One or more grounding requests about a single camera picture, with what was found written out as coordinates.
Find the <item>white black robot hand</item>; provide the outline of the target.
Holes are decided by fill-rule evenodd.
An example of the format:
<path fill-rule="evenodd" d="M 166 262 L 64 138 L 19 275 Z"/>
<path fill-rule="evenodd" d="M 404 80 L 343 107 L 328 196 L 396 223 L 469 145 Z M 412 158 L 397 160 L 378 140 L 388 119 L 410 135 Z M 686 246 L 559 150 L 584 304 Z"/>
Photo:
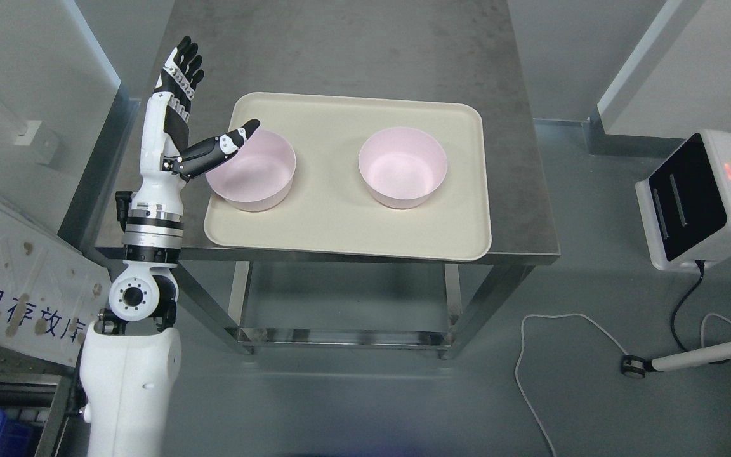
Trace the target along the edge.
<path fill-rule="evenodd" d="M 260 128 L 258 119 L 250 119 L 235 130 L 189 143 L 192 102 L 205 76 L 201 64 L 198 44 L 185 36 L 160 69 L 146 104 L 137 205 L 182 214 L 181 191 L 185 185 L 235 158 Z"/>

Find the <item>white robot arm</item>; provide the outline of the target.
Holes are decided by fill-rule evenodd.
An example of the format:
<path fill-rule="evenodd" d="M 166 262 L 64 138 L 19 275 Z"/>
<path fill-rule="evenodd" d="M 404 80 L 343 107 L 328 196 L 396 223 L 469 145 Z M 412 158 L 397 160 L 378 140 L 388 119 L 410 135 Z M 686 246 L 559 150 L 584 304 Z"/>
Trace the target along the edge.
<path fill-rule="evenodd" d="M 159 456 L 181 367 L 173 270 L 183 203 L 179 190 L 156 185 L 116 201 L 125 268 L 111 284 L 107 308 L 87 327 L 79 365 L 87 454 Z"/>

